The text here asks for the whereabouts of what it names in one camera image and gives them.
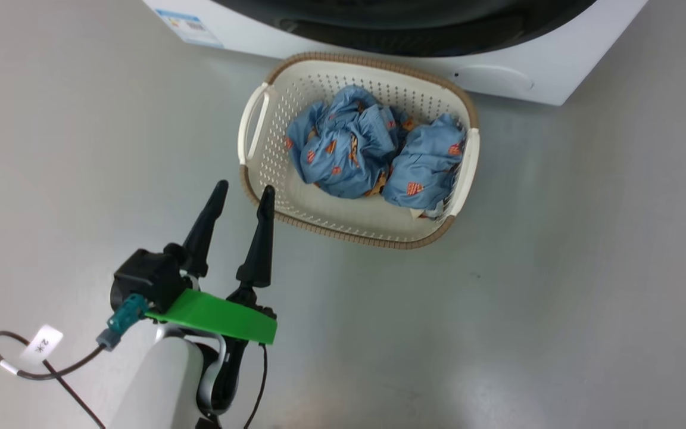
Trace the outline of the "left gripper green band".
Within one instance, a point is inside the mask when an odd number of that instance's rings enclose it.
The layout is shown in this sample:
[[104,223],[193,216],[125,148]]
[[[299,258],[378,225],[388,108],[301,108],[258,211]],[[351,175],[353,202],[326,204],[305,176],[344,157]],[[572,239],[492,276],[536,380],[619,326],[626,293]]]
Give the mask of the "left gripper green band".
[[[191,228],[183,250],[187,256],[182,268],[196,278],[208,272],[208,253],[215,222],[225,206],[229,183],[218,181]],[[204,291],[185,290],[169,311],[150,310],[148,318],[164,328],[176,329],[191,340],[215,340],[206,353],[196,399],[207,415],[221,415],[232,404],[239,385],[239,373],[246,347],[274,344],[277,315],[270,307],[258,305],[253,288],[266,288],[272,282],[274,255],[275,188],[267,185],[257,208],[257,227],[245,261],[236,279],[240,282],[228,299]]]

